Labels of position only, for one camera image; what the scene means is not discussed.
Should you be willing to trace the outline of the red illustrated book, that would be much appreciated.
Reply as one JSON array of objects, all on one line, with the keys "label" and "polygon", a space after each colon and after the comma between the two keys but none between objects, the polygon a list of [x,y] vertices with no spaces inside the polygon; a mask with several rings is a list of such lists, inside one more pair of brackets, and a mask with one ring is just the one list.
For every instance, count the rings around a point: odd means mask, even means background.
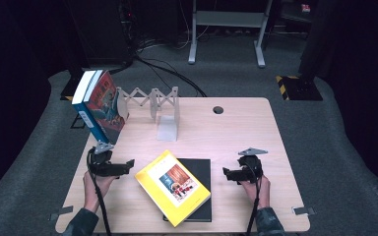
[{"label": "red illustrated book", "polygon": [[107,142],[115,145],[129,113],[108,71],[97,70],[94,73],[84,103],[104,132]]}]

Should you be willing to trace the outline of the white extendable book rack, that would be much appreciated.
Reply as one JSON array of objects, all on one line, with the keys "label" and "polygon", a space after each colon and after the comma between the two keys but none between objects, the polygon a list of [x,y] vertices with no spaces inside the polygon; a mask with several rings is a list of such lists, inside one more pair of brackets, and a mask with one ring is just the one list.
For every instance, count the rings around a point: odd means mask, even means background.
[{"label": "white extendable book rack", "polygon": [[119,92],[118,107],[128,108],[130,101],[139,106],[146,103],[150,108],[151,118],[157,125],[157,140],[176,142],[180,122],[180,104],[178,87],[172,87],[168,94],[158,88],[152,88],[150,93],[145,93],[139,88],[134,88],[131,93],[117,88]]}]

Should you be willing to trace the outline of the white metal stand frame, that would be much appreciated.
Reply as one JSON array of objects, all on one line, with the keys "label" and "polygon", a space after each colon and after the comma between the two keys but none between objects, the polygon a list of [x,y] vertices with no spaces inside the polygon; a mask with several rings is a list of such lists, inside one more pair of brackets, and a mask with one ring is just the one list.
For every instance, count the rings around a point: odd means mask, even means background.
[{"label": "white metal stand frame", "polygon": [[258,38],[254,41],[256,60],[259,68],[266,67],[262,43],[268,19],[270,17],[273,0],[266,0],[265,11],[257,13],[201,11],[197,9],[197,0],[193,0],[192,3],[192,35],[188,57],[188,63],[190,65],[193,65],[196,62],[198,44],[197,26],[213,26],[259,29],[260,32]]}]

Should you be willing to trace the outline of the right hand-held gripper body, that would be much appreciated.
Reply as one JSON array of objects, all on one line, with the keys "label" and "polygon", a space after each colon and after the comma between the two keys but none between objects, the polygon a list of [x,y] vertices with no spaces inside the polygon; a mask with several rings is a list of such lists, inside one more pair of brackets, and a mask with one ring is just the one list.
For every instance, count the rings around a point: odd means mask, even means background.
[{"label": "right hand-held gripper body", "polygon": [[263,168],[261,160],[258,158],[258,154],[265,154],[266,150],[257,148],[248,148],[239,153],[240,158],[238,163],[242,171],[242,181],[249,181],[250,183],[256,183],[258,178],[263,176]]}]

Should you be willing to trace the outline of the yellow book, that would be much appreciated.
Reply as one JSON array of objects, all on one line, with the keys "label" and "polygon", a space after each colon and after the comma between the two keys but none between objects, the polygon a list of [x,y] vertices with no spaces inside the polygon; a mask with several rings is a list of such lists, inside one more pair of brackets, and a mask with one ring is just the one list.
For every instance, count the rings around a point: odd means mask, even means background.
[{"label": "yellow book", "polygon": [[211,197],[207,187],[168,149],[137,172],[135,178],[173,227]]}]

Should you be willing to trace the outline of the person's left hand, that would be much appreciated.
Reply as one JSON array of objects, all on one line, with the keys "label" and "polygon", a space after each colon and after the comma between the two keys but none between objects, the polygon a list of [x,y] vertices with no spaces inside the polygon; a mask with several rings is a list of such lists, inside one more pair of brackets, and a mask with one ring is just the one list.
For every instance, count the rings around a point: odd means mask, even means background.
[{"label": "person's left hand", "polygon": [[99,199],[96,189],[99,189],[102,198],[107,194],[110,185],[115,180],[114,176],[92,177],[91,173],[87,171],[84,175],[83,181],[85,186],[85,203],[84,208],[96,213],[99,207]]}]

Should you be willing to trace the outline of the black book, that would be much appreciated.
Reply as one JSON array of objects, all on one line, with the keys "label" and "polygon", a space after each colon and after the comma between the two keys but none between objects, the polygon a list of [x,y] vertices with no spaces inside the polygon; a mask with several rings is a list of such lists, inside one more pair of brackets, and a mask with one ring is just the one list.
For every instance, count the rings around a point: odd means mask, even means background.
[{"label": "black book", "polygon": [[[179,161],[208,189],[211,190],[211,161],[209,159],[179,158]],[[161,183],[178,200],[187,197],[191,187],[187,184],[179,184],[171,178],[170,174],[164,174],[160,178]],[[185,222],[211,222],[212,199],[208,198],[202,203]]]}]

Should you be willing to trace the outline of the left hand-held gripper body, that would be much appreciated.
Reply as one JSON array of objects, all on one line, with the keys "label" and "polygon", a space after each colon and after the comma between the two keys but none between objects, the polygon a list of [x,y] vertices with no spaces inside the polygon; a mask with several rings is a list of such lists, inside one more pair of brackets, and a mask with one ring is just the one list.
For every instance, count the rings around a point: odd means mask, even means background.
[{"label": "left hand-held gripper body", "polygon": [[126,164],[112,164],[113,145],[104,142],[98,142],[88,151],[87,167],[89,171],[97,176],[121,176],[127,173]]}]

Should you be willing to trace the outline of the black yellow striped base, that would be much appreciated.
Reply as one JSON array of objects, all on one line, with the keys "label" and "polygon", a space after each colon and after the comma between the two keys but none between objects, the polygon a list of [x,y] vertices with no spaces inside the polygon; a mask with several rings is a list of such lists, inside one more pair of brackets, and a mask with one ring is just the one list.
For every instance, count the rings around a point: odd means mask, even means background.
[{"label": "black yellow striped base", "polygon": [[323,97],[313,81],[296,76],[276,76],[284,100],[322,100]]}]

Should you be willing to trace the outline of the black equipment cabinet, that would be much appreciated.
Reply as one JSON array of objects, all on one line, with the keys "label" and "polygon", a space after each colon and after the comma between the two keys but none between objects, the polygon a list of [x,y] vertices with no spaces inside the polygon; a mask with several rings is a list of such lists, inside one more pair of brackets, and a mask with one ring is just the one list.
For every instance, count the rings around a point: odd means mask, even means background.
[{"label": "black equipment cabinet", "polygon": [[66,0],[90,66],[132,63],[118,0]]}]

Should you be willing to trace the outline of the person's right hand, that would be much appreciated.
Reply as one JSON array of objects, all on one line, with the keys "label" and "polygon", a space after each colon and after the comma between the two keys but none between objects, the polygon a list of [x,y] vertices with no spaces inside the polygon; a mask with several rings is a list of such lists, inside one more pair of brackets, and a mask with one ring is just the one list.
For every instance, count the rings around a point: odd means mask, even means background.
[{"label": "person's right hand", "polygon": [[263,175],[258,180],[257,184],[250,183],[248,181],[241,181],[240,184],[243,187],[247,197],[252,203],[254,203],[256,199],[259,200],[257,209],[271,206],[271,182],[265,175]]}]

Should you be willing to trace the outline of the grey tape strip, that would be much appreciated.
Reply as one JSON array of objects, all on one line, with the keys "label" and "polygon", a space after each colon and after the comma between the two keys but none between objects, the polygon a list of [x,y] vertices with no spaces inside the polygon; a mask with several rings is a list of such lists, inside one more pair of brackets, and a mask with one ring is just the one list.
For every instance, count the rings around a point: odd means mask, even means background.
[{"label": "grey tape strip", "polygon": [[305,214],[305,215],[313,215],[316,213],[316,211],[314,210],[313,207],[307,207],[307,206],[303,206],[303,207],[294,207],[292,209],[292,212],[295,214],[295,215],[302,215],[302,214]]},{"label": "grey tape strip", "polygon": [[73,208],[73,206],[63,206],[59,208],[56,212],[53,212],[49,215],[48,221],[57,220],[60,215],[73,212]]}]

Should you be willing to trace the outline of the black floor stand base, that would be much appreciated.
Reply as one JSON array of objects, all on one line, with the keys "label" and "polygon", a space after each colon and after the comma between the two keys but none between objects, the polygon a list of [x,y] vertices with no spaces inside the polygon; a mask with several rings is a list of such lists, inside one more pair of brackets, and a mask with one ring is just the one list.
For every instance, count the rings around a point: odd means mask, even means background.
[{"label": "black floor stand base", "polygon": [[76,88],[84,74],[84,70],[79,67],[78,69],[68,70],[69,80],[60,93],[61,100],[72,100]]}]

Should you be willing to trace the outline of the black upright column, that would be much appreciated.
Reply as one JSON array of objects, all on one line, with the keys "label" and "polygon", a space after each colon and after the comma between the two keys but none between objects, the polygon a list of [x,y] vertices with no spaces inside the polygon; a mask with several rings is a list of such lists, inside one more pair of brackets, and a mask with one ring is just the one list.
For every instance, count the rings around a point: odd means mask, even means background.
[{"label": "black upright column", "polygon": [[314,18],[298,72],[300,79],[310,83],[315,77],[325,78],[331,66],[335,37],[337,0],[318,0]]}]

